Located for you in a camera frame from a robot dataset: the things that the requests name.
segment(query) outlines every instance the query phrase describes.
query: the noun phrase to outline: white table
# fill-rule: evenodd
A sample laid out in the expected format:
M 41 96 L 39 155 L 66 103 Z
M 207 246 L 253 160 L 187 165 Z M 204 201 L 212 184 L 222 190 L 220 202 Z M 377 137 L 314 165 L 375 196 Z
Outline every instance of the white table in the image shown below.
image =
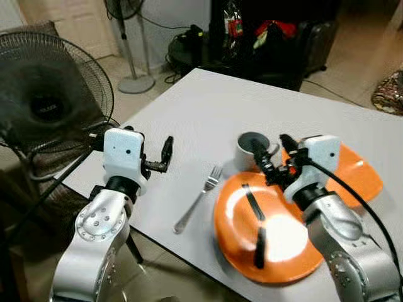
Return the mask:
M 213 239 L 212 215 L 220 188 L 199 205 L 182 235 L 172 232 L 174 222 L 193 202 L 214 164 L 229 166 L 236 138 L 245 131 L 265 133 L 272 142 L 281 133 L 295 138 L 341 137 L 383 179 L 384 189 L 371 205 L 384 220 L 403 261 L 402 118 L 195 69 L 125 125 L 145 134 L 145 152 L 151 160 L 160 159 L 164 140 L 174 136 L 169 171 L 152 174 L 147 194 L 134 206 L 131 225 L 251 301 L 339 300 L 324 264 L 300 282 L 283 287 L 256 284 L 231 268 Z M 64 183 L 89 196 L 95 184 L 103 184 L 102 175 L 101 156 L 95 154 Z M 384 243 L 368 215 L 365 221 L 375 238 Z

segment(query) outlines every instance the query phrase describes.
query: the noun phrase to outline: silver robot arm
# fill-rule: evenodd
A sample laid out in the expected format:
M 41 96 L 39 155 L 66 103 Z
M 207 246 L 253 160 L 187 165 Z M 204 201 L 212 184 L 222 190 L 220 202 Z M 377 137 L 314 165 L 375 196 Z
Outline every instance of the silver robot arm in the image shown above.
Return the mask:
M 400 287 L 399 272 L 390 258 L 367 235 L 362 219 L 334 192 L 325 189 L 328 176 L 299 159 L 309 158 L 333 172 L 338 166 L 340 140 L 330 135 L 303 139 L 281 137 L 292 157 L 274 168 L 270 156 L 254 142 L 255 161 L 268 185 L 279 184 L 286 200 L 303 211 L 309 238 L 323 255 L 342 302 L 368 302 L 393 296 Z
M 106 186 L 76 218 L 74 237 L 56 268 L 50 302 L 106 301 L 116 254 L 130 234 L 133 204 L 146 192 L 150 170 L 167 171 L 173 138 L 167 139 L 161 162 L 146 161 L 143 146 L 141 133 L 117 128 L 105 133 Z

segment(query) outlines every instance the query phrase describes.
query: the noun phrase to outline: electric fan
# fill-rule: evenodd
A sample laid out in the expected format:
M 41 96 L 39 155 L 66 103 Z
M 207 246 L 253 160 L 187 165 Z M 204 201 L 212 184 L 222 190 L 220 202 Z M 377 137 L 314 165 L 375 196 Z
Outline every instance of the electric fan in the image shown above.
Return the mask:
M 132 76 L 125 77 L 119 82 L 118 89 L 123 93 L 131 94 L 146 92 L 154 86 L 155 80 L 149 75 L 137 76 L 125 29 L 125 20 L 140 11 L 144 0 L 104 0 L 104 2 L 108 13 L 118 21 L 120 36 L 132 72 Z
M 57 152 L 102 133 L 113 111 L 109 78 L 92 56 L 57 36 L 0 36 L 0 143 Z

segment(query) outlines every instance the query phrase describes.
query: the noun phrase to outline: fan base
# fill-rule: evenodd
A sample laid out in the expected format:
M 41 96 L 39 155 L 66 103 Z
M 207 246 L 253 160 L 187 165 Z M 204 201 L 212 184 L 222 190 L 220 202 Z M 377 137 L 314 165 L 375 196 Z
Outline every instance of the fan base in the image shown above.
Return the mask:
M 141 75 L 136 80 L 132 77 L 125 77 L 120 80 L 118 89 L 122 93 L 138 94 L 150 90 L 155 80 L 149 75 Z

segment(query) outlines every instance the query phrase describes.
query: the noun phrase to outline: silver fork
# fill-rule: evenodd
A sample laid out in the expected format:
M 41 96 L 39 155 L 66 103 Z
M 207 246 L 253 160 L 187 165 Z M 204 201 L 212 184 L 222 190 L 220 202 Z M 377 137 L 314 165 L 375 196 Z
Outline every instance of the silver fork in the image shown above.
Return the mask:
M 221 176 L 221 167 L 216 165 L 213 171 L 210 173 L 210 176 L 204 183 L 204 188 L 200 192 L 199 196 L 197 196 L 195 202 L 190 206 L 189 210 L 182 216 L 182 218 L 175 224 L 174 226 L 175 234 L 180 234 L 183 232 L 185 226 L 189 222 L 190 216 L 197 207 L 197 204 L 203 199 L 204 195 L 207 192 L 211 191 L 216 187 L 216 185 L 219 183 L 220 176 Z

